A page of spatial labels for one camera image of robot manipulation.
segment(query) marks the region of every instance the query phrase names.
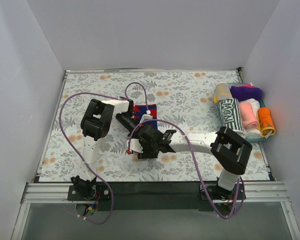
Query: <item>red and blue cloth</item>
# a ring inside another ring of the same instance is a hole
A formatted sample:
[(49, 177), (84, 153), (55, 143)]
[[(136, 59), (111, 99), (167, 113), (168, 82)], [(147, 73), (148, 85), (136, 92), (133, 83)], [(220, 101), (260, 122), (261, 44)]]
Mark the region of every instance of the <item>red and blue cloth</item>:
[[(150, 115), (153, 117), (153, 119), (157, 119), (157, 105), (151, 104), (148, 105), (150, 110)], [(135, 105), (134, 106), (134, 120), (136, 120), (138, 123), (140, 123), (141, 117), (147, 114), (147, 106), (146, 105)], [(145, 124), (150, 125), (154, 127), (155, 129), (158, 129), (158, 122), (152, 121), (152, 122), (146, 122)]]

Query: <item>glass panel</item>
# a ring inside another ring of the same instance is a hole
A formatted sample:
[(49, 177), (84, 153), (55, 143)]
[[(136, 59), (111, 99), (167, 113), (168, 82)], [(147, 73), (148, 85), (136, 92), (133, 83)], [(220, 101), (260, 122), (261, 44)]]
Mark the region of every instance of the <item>glass panel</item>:
[[(280, 202), (247, 202), (230, 220), (198, 210), (117, 210), (104, 225), (69, 214), (76, 205), (31, 204), (23, 240), (54, 239), (280, 239), (291, 235)], [(101, 220), (107, 212), (97, 212)]]

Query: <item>rolled towel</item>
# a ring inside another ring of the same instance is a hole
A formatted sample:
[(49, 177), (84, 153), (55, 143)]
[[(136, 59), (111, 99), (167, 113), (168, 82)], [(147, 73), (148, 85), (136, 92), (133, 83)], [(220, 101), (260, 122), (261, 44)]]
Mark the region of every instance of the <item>rolled towel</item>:
[(218, 103), (218, 108), (220, 110), (223, 126), (228, 127), (240, 136), (245, 137), (238, 100), (235, 98), (221, 100)]
[(255, 99), (259, 101), (262, 97), (262, 90), (258, 87), (233, 86), (231, 87), (230, 92), (232, 97), (238, 99), (239, 102), (247, 99)]
[(261, 138), (261, 136), (262, 136), (261, 131), (258, 130), (257, 128), (244, 129), (243, 132), (247, 139), (258, 139), (258, 138)]
[(255, 100), (254, 98), (250, 98), (248, 100), (239, 102), (239, 104), (240, 103), (250, 103), (251, 106), (252, 106), (252, 110), (253, 110), (253, 113), (254, 113), (255, 117), (257, 117), (257, 115), (258, 115), (258, 109), (260, 108), (259, 101)]
[(217, 104), (219, 101), (229, 98), (232, 98), (232, 95), (228, 83), (219, 83), (214, 90), (214, 103)]
[(261, 107), (258, 110), (258, 118), (260, 122), (262, 137), (266, 137), (268, 135), (273, 136), (276, 134), (275, 125), (272, 120), (271, 111), (269, 108)]
[(240, 110), (242, 125), (246, 129), (254, 129), (258, 126), (259, 122), (257, 120), (257, 117), (254, 114), (251, 103), (240, 102), (239, 110)]

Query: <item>orange rolled cloth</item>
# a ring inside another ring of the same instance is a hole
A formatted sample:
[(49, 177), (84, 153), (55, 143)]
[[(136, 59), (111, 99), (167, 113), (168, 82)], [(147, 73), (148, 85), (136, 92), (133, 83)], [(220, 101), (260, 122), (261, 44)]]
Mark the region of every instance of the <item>orange rolled cloth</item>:
[(267, 107), (261, 107), (258, 109), (258, 117), (260, 122), (260, 131), (262, 134), (262, 137), (265, 137), (272, 131), (270, 136), (276, 134), (276, 129), (274, 122), (271, 118), (271, 111)]

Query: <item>cloth item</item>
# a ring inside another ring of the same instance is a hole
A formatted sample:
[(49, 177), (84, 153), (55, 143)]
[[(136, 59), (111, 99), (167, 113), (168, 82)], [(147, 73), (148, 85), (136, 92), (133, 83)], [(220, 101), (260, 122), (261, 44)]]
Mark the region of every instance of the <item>cloth item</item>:
[(254, 98), (250, 98), (248, 100), (239, 102), (239, 104), (240, 103), (250, 103), (251, 106), (252, 106), (252, 110), (253, 110), (253, 113), (254, 113), (255, 117), (257, 117), (257, 115), (258, 115), (258, 109), (260, 108), (259, 101), (255, 100)]
[(239, 102), (247, 99), (259, 101), (262, 97), (262, 90), (258, 87), (233, 86), (231, 87), (230, 92), (232, 97), (238, 99)]
[[(157, 119), (157, 105), (151, 104), (148, 105), (150, 110), (150, 115), (153, 117), (153, 119)], [(140, 123), (141, 117), (147, 114), (147, 106), (146, 105), (134, 105), (134, 120), (136, 120), (138, 123)], [(151, 121), (144, 123), (145, 125), (150, 125), (154, 127), (155, 129), (158, 129), (158, 122), (157, 121)]]
[(247, 87), (247, 88), (254, 88), (252, 83), (248, 83), (248, 84), (243, 84), (243, 85), (237, 85), (236, 87)]
[(259, 117), (262, 137), (267, 136), (270, 133), (270, 131), (272, 131), (270, 136), (275, 135), (276, 134), (276, 129), (275, 129), (274, 122), (271, 118), (270, 109), (267, 108), (267, 107), (261, 107), (258, 110), (258, 117)]
[(243, 129), (243, 132), (245, 134), (245, 137), (247, 139), (258, 139), (261, 138), (261, 131), (256, 129), (256, 128), (252, 128), (252, 129)]
[(251, 103), (240, 102), (239, 110), (243, 127), (245, 127), (246, 129), (254, 129), (258, 126), (259, 122), (256, 115), (254, 114)]
[(240, 136), (245, 137), (238, 100), (235, 98), (221, 100), (218, 103), (218, 108), (223, 126), (228, 127)]
[(232, 98), (232, 95), (228, 83), (219, 83), (214, 90), (214, 103), (217, 104), (219, 101), (229, 98)]

